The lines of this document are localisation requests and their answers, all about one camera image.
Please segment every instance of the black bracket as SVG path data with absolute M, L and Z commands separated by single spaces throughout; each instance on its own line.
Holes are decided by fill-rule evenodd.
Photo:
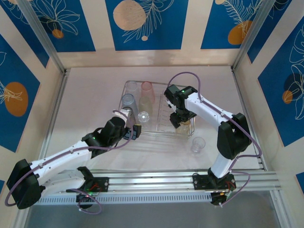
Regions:
M 246 117 L 238 113 L 232 119 L 238 123 L 248 134 L 250 134 Z M 222 122 L 218 127 L 218 151 L 225 158 L 233 160 L 235 157 L 246 150 L 251 144 L 251 140 L 232 122 Z
M 233 174 L 228 174 L 217 183 L 210 181 L 210 175 L 192 175 L 193 186 L 195 190 L 229 190 L 236 189 L 235 179 Z
M 100 192 L 108 192 L 109 188 L 109 178 L 108 177 L 94 177 L 90 170 L 87 167 L 79 167 L 79 171 L 84 176 L 85 183 L 79 188 L 80 190 L 86 192 L 87 194 L 97 193 L 97 195 Z M 83 194 L 78 194 L 76 196 L 76 202 L 93 202 L 89 197 Z M 92 206 L 92 204 L 85 204 L 85 205 L 79 205 L 82 209 L 88 209 Z
M 165 97 L 176 106 L 176 111 L 170 115 L 170 121 L 175 128 L 178 128 L 181 122 L 186 122 L 196 116 L 185 107 L 185 100 L 193 93 L 197 93 L 197 90 L 191 86 L 180 90 L 176 85 L 171 85 L 165 90 Z

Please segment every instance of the enclosure wall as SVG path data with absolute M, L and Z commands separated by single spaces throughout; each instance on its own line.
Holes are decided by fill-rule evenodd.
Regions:
M 8 2 L 13 1 L 1 0 L 0 5 L 32 46 L 27 37 L 33 32 L 18 6 Z M 65 68 L 71 68 L 232 65 L 262 2 L 34 0 L 28 4 Z
M 304 3 L 286 2 L 290 5 L 282 17 L 279 10 L 268 15 L 236 77 L 269 168 L 277 171 L 293 215 L 302 227 Z
M 0 227 L 7 228 L 17 207 L 4 205 L 6 181 L 17 161 L 38 158 L 62 74 L 51 60 L 42 65 L 1 7 L 0 21 Z

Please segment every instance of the floral wall pattern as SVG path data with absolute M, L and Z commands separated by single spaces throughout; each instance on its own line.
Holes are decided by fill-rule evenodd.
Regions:
M 239 48 L 262 0 L 214 0 L 201 49 Z
M 106 0 L 116 51 L 180 49 L 188 0 Z
M 304 136 L 304 18 L 258 78 L 284 146 Z
M 95 51 L 79 0 L 31 0 L 29 3 L 57 52 Z M 46 66 L 48 56 L 41 49 L 41 44 L 16 2 L 0 0 L 0 4 L 41 63 Z
M 0 146 L 16 152 L 40 82 L 0 35 Z
M 263 26 L 261 27 L 259 33 L 256 36 L 256 39 L 253 41 L 248 51 L 248 57 L 251 63 L 253 63 L 253 61 L 256 59 L 258 53 L 262 49 L 263 45 L 266 43 L 272 31 L 275 29 L 276 25 L 285 13 L 291 1 L 292 0 L 275 1 L 272 9 L 268 14 L 268 17 L 264 21 Z

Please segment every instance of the metal frame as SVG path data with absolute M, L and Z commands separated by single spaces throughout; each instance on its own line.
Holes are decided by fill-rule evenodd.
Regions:
M 41 45 L 47 52 L 48 56 L 52 58 L 57 68 L 62 73 L 64 73 L 65 68 L 56 52 L 56 49 L 52 41 L 48 37 L 47 32 L 44 30 L 42 24 L 40 23 L 40 20 L 37 17 L 36 13 L 34 12 L 30 3 L 27 0 L 16 0 L 16 2 L 22 14 L 24 15 L 25 19 L 28 21 L 28 24 L 30 25 L 35 35 L 37 36 L 38 40 L 40 41 Z
M 244 58 L 244 56 L 247 55 L 249 48 L 251 47 L 253 41 L 255 40 L 258 32 L 260 31 L 264 21 L 266 20 L 268 14 L 275 2 L 276 2 L 276 0 L 263 1 L 261 8 L 257 12 L 256 17 L 253 20 L 253 23 L 252 23 L 247 35 L 245 36 L 245 39 L 239 49 L 239 53 L 232 65 L 233 72 L 237 69 L 240 61 Z
M 21 12 L 29 22 L 39 41 L 45 48 L 46 52 L 53 59 L 55 65 L 61 72 L 66 72 L 63 76 L 54 109 L 50 118 L 50 123 L 47 135 L 41 147 L 39 158 L 44 158 L 48 149 L 51 135 L 54 129 L 57 113 L 60 107 L 61 99 L 64 94 L 65 86 L 69 70 L 65 70 L 62 62 L 60 61 L 57 52 L 50 41 L 46 31 L 43 29 L 38 17 L 33 11 L 32 7 L 26 0 L 16 0 Z M 249 123 L 252 136 L 257 140 L 254 132 L 254 127 L 250 121 L 250 114 L 247 111 L 244 98 L 238 82 L 238 77 L 235 75 L 235 69 L 238 67 L 240 61 L 246 56 L 248 49 L 258 34 L 262 24 L 264 23 L 271 7 L 275 0 L 264 1 L 261 9 L 256 15 L 253 25 L 250 28 L 243 44 L 241 45 L 240 52 L 232 66 L 232 74 L 237 87 L 237 92 Z M 248 170 L 251 174 L 251 182 L 244 188 L 247 191 L 269 190 L 274 202 L 274 206 L 282 227 L 295 227 L 292 216 L 287 208 L 285 197 L 281 191 L 281 186 L 275 172 L 268 171 L 269 167 L 266 164 L 264 156 L 259 160 L 260 170 Z M 206 170 L 181 170 L 181 171 L 104 171 L 93 170 L 95 176 L 107 176 L 110 178 L 109 192 L 102 193 L 98 198 L 102 203 L 114 203 L 117 200 L 119 203 L 151 203 L 153 202 L 178 202 L 178 201 L 208 201 L 210 200 L 208 191 L 195 191 L 192 184 L 192 174 L 198 172 L 199 174 L 206 174 Z M 235 175 L 237 189 L 244 185 L 247 180 L 246 175 Z M 149 198 L 161 194 L 161 198 Z M 72 200 L 75 199 L 75 194 L 61 193 L 58 195 L 48 196 L 41 199 L 38 204 L 75 204 Z M 29 209 L 18 210 L 16 220 L 11 224 L 11 228 L 22 228 L 26 222 Z

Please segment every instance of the plastic cup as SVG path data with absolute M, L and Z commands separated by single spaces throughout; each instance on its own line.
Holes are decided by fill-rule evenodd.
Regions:
M 150 116 L 147 112 L 140 112 L 138 114 L 138 121 L 142 128 L 148 128 L 150 125 Z
M 143 96 L 139 99 L 139 112 L 147 112 L 149 116 L 152 116 L 153 112 L 153 107 L 152 107 L 152 102 L 149 97 Z
M 151 82 L 142 83 L 142 97 L 143 96 L 147 96 L 151 100 L 152 104 L 155 102 L 155 94 Z
M 195 154 L 199 154 L 205 146 L 205 140 L 201 137 L 196 137 L 192 141 L 191 151 Z
M 134 115 L 135 116 L 138 115 L 138 109 L 137 109 L 137 106 L 136 106 L 136 101 L 135 101 L 135 98 L 132 94 L 123 95 L 122 103 L 123 103 L 122 108 L 130 107 L 130 108 L 132 108 Z
M 138 100 L 140 98 L 140 91 L 139 91 L 139 87 L 137 85 L 137 82 L 135 82 L 135 81 L 126 82 L 125 93 L 126 94 L 132 94 L 135 98 L 135 101 L 138 102 Z

